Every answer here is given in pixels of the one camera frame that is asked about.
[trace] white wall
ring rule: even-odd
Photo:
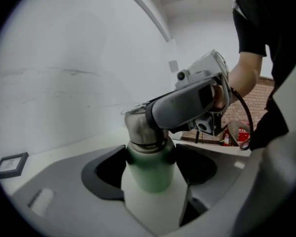
[[[123,126],[172,89],[167,54],[133,0],[24,0],[0,35],[0,158]]]
[[[177,43],[179,69],[187,69],[195,60],[215,49],[226,60],[229,70],[239,59],[239,43],[231,13],[202,13],[179,16],[170,22],[170,32]],[[262,63],[262,77],[272,78],[272,62],[267,47]]]

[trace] person's arm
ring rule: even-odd
[[[229,85],[245,97],[255,87],[260,77],[265,43],[259,30],[239,12],[233,12],[239,40],[239,61],[229,73]],[[232,103],[237,99],[232,96]],[[215,88],[215,107],[224,107],[221,87]]]

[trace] white table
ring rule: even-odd
[[[85,154],[97,149],[127,145],[129,136],[126,128],[93,137],[65,147],[29,156],[22,175],[1,179],[0,182],[8,195],[13,195],[22,185],[28,182],[50,164],[59,160]],[[221,152],[224,154],[249,156],[250,151],[240,151],[237,147],[203,145],[173,140],[175,144],[188,144],[196,147]],[[178,228],[186,195],[187,184],[178,167],[175,165],[174,179],[169,188],[161,193],[149,194],[139,188],[126,166],[122,177],[125,204],[147,228],[157,235],[163,235]]]

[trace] small black frame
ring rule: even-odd
[[[21,159],[20,159],[16,169],[7,170],[7,171],[0,171],[0,179],[20,176],[22,174],[22,170],[23,170],[23,167],[25,165],[25,162],[26,162],[28,156],[29,156],[29,154],[26,152],[26,153],[22,153],[22,154],[18,154],[18,155],[2,157],[0,160],[0,165],[2,164],[2,162],[4,160],[19,158],[19,157],[21,157]]]

